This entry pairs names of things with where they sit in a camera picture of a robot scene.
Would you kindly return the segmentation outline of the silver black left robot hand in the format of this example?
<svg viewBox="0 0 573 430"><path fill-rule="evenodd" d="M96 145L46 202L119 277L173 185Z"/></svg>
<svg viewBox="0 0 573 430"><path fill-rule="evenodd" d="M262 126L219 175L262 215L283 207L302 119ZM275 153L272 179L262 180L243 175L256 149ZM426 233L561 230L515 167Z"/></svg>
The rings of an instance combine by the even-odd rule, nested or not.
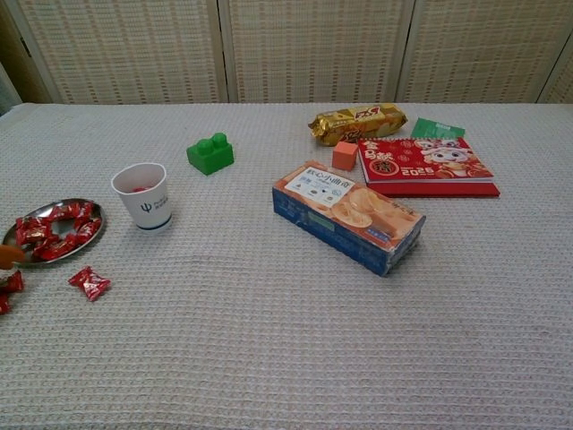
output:
<svg viewBox="0 0 573 430"><path fill-rule="evenodd" d="M0 245L0 269L9 270L15 262L24 262L25 253L17 247Z"/></svg>

